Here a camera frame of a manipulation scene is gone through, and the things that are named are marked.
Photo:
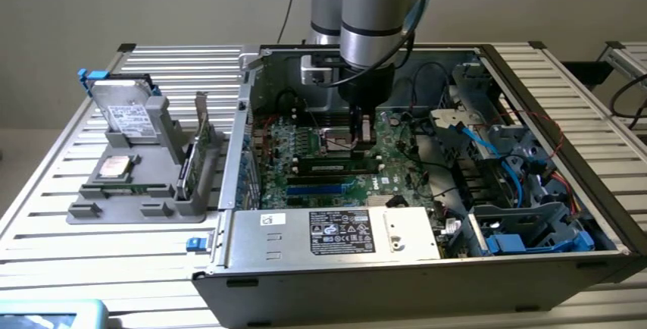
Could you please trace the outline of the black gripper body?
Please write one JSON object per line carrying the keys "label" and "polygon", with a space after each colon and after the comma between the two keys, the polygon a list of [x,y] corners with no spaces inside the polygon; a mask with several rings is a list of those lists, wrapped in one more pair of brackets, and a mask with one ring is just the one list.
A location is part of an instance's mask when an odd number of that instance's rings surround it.
{"label": "black gripper body", "polygon": [[376,107],[391,97],[394,79],[395,66],[390,64],[340,85],[340,98],[352,108],[359,108],[363,112],[375,112]]}

